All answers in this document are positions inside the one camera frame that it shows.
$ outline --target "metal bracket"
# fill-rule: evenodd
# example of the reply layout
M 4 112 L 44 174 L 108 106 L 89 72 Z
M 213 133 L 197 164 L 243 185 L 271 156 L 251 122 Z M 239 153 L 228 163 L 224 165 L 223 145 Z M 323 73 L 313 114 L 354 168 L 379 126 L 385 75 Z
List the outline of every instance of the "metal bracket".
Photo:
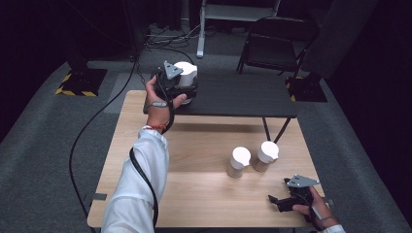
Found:
M 298 174 L 295 174 L 290 181 L 287 182 L 288 186 L 291 187 L 305 187 L 305 186 L 313 186 L 316 184 L 319 184 L 319 181 L 307 178 L 307 177 L 302 177 Z
M 183 69 L 164 61 L 164 71 L 166 71 L 166 76 L 168 80 L 173 80 L 176 76 L 183 73 Z

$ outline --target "gray carpet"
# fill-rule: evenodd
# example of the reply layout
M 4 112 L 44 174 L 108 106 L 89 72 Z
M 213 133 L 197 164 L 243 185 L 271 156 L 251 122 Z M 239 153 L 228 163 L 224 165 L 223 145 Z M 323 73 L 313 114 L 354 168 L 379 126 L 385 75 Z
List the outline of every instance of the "gray carpet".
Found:
M 217 33 L 206 39 L 203 59 L 195 58 L 197 40 L 185 48 L 202 73 L 234 73 L 244 41 L 243 33 Z M 55 95 L 67 64 L 55 70 L 32 98 L 9 135 L 0 145 L 0 232 L 90 232 L 70 182 L 69 157 L 78 134 L 88 121 L 123 88 L 132 63 L 96 60 L 90 68 L 108 69 L 97 97 Z M 144 50 L 139 70 L 148 74 L 164 60 L 188 61 L 171 50 Z M 245 67 L 245 73 L 283 79 L 276 71 Z M 370 163 L 356 134 L 325 82 L 327 103 L 294 103 L 298 110 L 326 198 L 347 232 L 411 232 Z M 90 204 L 110 146 L 119 112 L 128 89 L 141 89 L 135 73 L 131 82 L 108 108 L 100 113 L 77 141 L 73 172 L 78 189 Z M 310 229 L 297 229 L 308 232 Z M 158 232 L 292 232 L 290 229 L 158 229 Z

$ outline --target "black chair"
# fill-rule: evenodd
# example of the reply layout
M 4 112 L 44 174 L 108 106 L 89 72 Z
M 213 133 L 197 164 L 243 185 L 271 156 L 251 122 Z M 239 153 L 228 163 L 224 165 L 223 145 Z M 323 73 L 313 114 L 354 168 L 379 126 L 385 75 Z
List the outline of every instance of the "black chair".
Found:
M 305 52 L 318 37 L 313 21 L 289 17 L 264 17 L 253 23 L 236 71 L 244 64 L 259 68 L 293 72 L 297 76 Z

